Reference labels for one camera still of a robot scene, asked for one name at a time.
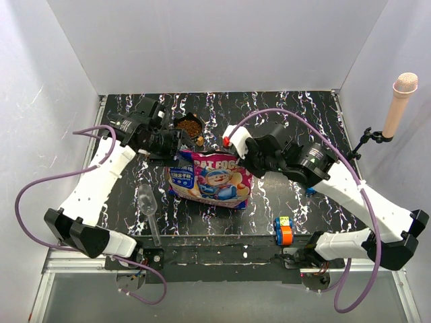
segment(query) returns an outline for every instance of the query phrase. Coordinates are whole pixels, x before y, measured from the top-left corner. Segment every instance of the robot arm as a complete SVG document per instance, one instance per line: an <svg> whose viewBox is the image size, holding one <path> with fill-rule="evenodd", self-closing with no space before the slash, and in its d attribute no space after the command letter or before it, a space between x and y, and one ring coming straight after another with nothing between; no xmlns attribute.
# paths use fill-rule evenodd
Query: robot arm
<svg viewBox="0 0 431 323"><path fill-rule="evenodd" d="M234 126L224 133L227 137ZM289 180L313 187L345 207L371 227L368 208L348 169L336 156L318 143L299 146L291 140L283 126L277 124L267 135L252 138L240 127L230 139L239 156L239 164L256 177L267 171L281 172ZM413 256L418 246L417 237L424 230L429 216L422 210L410 212L366 184L362 185L373 206L382 241L380 265L398 270ZM371 229L346 233L315 232L298 261L315 265L336 258L369 258L375 260L376 240Z"/></svg>
<svg viewBox="0 0 431 323"><path fill-rule="evenodd" d="M114 184L137 153L145 154L156 165L180 166L184 162L177 159L177 152L183 143L192 143L184 131L165 128L167 117L163 105L143 98L139 110L127 116L118 115L110 122L117 140L109 159L85 173L59 209L45 213L46 224L60 242L90 258L100 254L128 258L136 252L135 239L98 227L97 222ZM112 145L108 134L103 134L90 166L98 165L108 153Z"/></svg>

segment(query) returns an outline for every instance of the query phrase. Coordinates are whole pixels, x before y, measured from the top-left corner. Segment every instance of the floor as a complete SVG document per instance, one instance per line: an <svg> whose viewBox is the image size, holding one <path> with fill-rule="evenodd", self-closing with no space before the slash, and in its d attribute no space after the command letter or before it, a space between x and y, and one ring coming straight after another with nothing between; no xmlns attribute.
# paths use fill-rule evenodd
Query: floor
<svg viewBox="0 0 431 323"><path fill-rule="evenodd" d="M252 111L278 107L305 118L344 154L349 151L342 118L331 92L109 95L102 124L107 124L113 114L136 109L144 96L159 100L171 111L171 117L188 112L198 114L205 122L206 149L222 149L222 133L228 124L236 124ZM247 128L253 136L263 135L274 122L288 126L299 144L314 141L306 127L278 114L257 117ZM337 203L321 194L306 197L302 187L276 173L268 173L261 180L253 179L248 207L243 211L180 199L168 194L164 169L149 166L142 156L127 166L123 178L115 184L99 225L126 234L150 234L137 206L137 187L143 183L153 187L159 201L156 215L161 234L272 234L273 220L282 215L294 218L295 233L352 231L365 227Z"/></svg>

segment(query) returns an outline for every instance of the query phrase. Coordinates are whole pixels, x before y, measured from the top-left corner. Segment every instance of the colorful snack bag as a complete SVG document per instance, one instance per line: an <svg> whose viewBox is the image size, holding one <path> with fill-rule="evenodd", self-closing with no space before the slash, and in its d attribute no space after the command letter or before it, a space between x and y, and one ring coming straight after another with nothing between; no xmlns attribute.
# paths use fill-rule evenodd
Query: colorful snack bag
<svg viewBox="0 0 431 323"><path fill-rule="evenodd" d="M201 203L245 209L253 177L236 165L232 154L221 151L181 151L193 165L168 168L169 192Z"/></svg>

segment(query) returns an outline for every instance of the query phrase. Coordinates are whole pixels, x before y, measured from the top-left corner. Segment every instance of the beige microphone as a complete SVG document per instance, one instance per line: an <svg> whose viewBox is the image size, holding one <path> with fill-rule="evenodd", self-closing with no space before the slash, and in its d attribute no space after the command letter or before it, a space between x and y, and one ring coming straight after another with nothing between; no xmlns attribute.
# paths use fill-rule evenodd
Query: beige microphone
<svg viewBox="0 0 431 323"><path fill-rule="evenodd" d="M418 76L414 73L403 73L393 84L393 99L386 117L382 136L392 139L403 116L410 96L418 89Z"/></svg>

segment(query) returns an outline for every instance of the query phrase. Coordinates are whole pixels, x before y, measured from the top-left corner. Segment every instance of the red connector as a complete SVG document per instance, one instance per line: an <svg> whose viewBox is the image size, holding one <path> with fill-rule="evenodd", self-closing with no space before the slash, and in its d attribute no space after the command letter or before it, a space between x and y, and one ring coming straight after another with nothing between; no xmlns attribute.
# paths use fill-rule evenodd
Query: red connector
<svg viewBox="0 0 431 323"><path fill-rule="evenodd" d="M229 137L224 137L223 138L223 147L228 148L229 144L230 144Z"/></svg>

